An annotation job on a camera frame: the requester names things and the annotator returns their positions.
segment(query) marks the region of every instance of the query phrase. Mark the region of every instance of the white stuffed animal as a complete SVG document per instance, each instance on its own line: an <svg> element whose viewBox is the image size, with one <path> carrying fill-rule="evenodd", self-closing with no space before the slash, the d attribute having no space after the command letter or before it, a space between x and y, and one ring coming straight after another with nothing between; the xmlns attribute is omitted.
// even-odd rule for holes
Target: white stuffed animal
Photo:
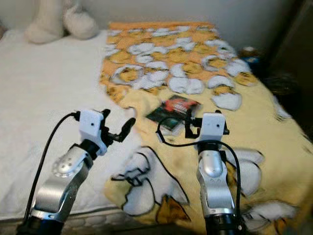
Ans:
<svg viewBox="0 0 313 235"><path fill-rule="evenodd" d="M40 0L35 20L25 31L28 41L49 43L63 37L65 29L78 39L89 39L99 32L95 20L83 10L81 0Z"/></svg>

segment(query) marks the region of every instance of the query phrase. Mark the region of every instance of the black cable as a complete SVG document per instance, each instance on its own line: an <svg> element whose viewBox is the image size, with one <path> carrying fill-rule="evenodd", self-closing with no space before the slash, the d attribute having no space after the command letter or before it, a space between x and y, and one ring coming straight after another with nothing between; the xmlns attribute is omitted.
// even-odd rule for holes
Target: black cable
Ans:
<svg viewBox="0 0 313 235"><path fill-rule="evenodd" d="M50 136L49 136L49 139L47 140L47 143L45 144L45 149L43 151L43 154L41 156L41 159L40 159L40 163L39 163L39 166L38 166L38 169L37 169L37 172L36 172L36 175L35 175L35 178L34 178L34 181L33 181L33 185L31 187L31 190L30 190L30 193L29 193L29 198L28 198L28 202L27 202L27 206L26 206L26 211L25 211L25 215L24 215L24 221L26 221L29 217L29 212L30 212L30 209L31 209L31 204L33 202L33 197L34 197L34 193L35 193L35 189L36 189L36 185L37 185L37 182L38 182L38 179L39 179L39 175L40 175L40 172L43 168L43 164L44 164L44 161L45 161L45 155L47 154L47 151L48 151L48 148L49 148L49 145L51 143L51 140L55 134L55 132L57 131L57 129L59 128L59 126L61 125L61 123L67 119L68 117L75 117L75 119L77 118L77 115L79 115L79 112L76 112L76 113L70 113L70 114L67 114L65 115L57 124L56 126L54 127L54 129L52 130Z"/></svg>
<svg viewBox="0 0 313 235"><path fill-rule="evenodd" d="M222 141L214 141L214 140L206 140L206 141L197 141L197 142L193 142L193 143L185 143L185 144L172 144L169 143L165 140L164 136L162 135L162 132L160 130L161 124L162 122L164 122L167 119L180 119L180 120L184 120L182 118L178 118L178 117L166 117L164 119L162 119L157 126L157 130L156 133L159 135L159 137L161 138L161 141L171 147L187 147L187 146L192 146L192 145L197 145L197 144L201 144L201 143L216 143L216 144L221 144L224 145L226 148L228 148L228 150L231 152L231 154L233 155L235 162L236 162L236 168L237 168L237 191L236 191L236 217L237 220L240 220L241 215L240 215L240 190L241 190L241 177L240 177L240 167L239 167L239 161L237 158L237 155L235 153L235 151L226 143L222 142Z"/></svg>

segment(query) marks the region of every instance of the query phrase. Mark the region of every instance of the yellow blanket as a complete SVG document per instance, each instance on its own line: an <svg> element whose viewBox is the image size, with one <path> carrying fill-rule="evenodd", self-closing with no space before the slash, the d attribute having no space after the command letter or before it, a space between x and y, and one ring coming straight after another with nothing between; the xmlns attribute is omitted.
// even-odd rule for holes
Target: yellow blanket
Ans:
<svg viewBox="0 0 313 235"><path fill-rule="evenodd" d="M230 130L230 135L222 141L262 153L264 159L254 161L262 173L258 189L241 200L248 228L274 234L291 221L297 225L302 220L312 203L312 144L296 122L273 102L272 94L237 58L234 49L219 39L212 24L112 23L106 48L100 84L106 85L107 94L118 105L135 108L135 128L142 145L149 147L138 150L138 154L150 154L147 163L154 159L160 171L165 169L164 174L170 176L165 182L171 182L175 188L160 191L156 187L162 188L162 181L150 180L153 204L140 205L137 200L133 204L138 205L130 205L134 192L142 194L142 202L149 201L149 194L140 192L140 187L150 188L145 181L149 177L140 183L134 181L138 175L125 177L132 169L129 165L138 159L134 157L123 166L124 174L106 182L107 198L141 222L175 222L197 233L205 232L196 178L197 152L193 147L172 148L161 144L155 134L157 124L145 117L162 101L179 93L202 104L197 117L216 109L222 111ZM175 144L189 142L183 133L167 140ZM139 167L139 174L145 176L153 167L148 164L144 171ZM227 168L235 199L235 168L230 164ZM141 208L141 212L130 213L134 208Z"/></svg>

